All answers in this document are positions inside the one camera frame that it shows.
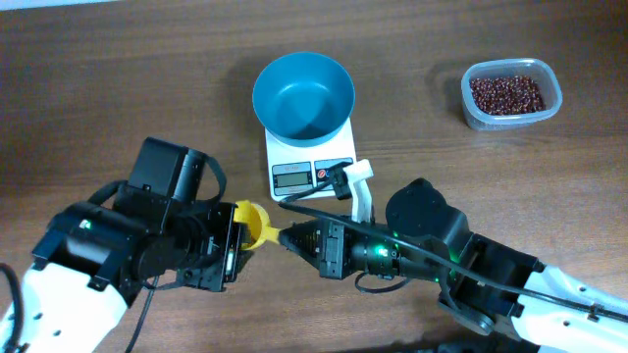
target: red beans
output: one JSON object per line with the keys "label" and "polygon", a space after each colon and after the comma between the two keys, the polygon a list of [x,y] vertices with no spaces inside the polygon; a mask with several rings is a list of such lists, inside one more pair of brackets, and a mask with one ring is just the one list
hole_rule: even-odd
{"label": "red beans", "polygon": [[546,108],[539,86],[528,76],[472,79],[471,94],[480,110],[494,116],[535,113]]}

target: white plastic clip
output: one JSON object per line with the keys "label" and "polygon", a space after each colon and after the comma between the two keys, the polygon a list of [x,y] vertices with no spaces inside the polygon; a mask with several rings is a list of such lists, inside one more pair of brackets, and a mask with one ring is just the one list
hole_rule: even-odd
{"label": "white plastic clip", "polygon": [[373,176],[369,160],[361,160],[343,168],[353,197],[351,219],[355,222],[371,222],[373,198],[366,179]]}

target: wooden surface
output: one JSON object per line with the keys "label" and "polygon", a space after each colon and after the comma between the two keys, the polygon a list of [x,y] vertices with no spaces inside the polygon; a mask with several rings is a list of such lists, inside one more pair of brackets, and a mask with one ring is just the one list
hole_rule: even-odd
{"label": "wooden surface", "polygon": [[[304,220],[269,197],[250,95],[271,60],[311,50],[353,77],[355,145],[375,171],[380,221],[394,192],[423,176],[473,230],[628,298],[625,2],[291,3],[164,0],[0,13],[0,261],[23,273],[50,218],[127,177],[148,135],[215,156],[229,176],[226,200],[259,202],[278,227]],[[525,129],[471,130],[462,74],[517,57],[554,69],[562,108]],[[201,193],[214,188],[206,181]],[[362,295],[353,278],[321,279],[267,245],[226,293],[158,293],[136,351],[429,344],[464,332],[437,308],[438,292],[413,282]],[[123,351],[144,295],[98,351]]]}

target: yellow funnel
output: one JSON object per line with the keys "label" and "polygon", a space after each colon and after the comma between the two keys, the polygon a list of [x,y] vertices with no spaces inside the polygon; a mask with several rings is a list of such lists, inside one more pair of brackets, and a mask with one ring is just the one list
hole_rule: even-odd
{"label": "yellow funnel", "polygon": [[242,243],[242,250],[258,248],[266,240],[279,244],[279,229],[271,227],[271,220],[266,210],[248,200],[235,203],[237,208],[234,212],[234,222],[246,224],[251,235],[251,242]]}

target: white scale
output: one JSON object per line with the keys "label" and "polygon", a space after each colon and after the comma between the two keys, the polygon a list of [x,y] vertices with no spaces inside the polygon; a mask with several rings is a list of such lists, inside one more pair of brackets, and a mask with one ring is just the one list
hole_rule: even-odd
{"label": "white scale", "polygon": [[[355,163],[355,145],[351,119],[336,136],[314,147],[294,147],[278,140],[266,130],[268,180],[271,197],[281,201],[286,196],[309,190],[328,179],[327,169],[340,162]],[[304,198],[334,196],[331,185]]]}

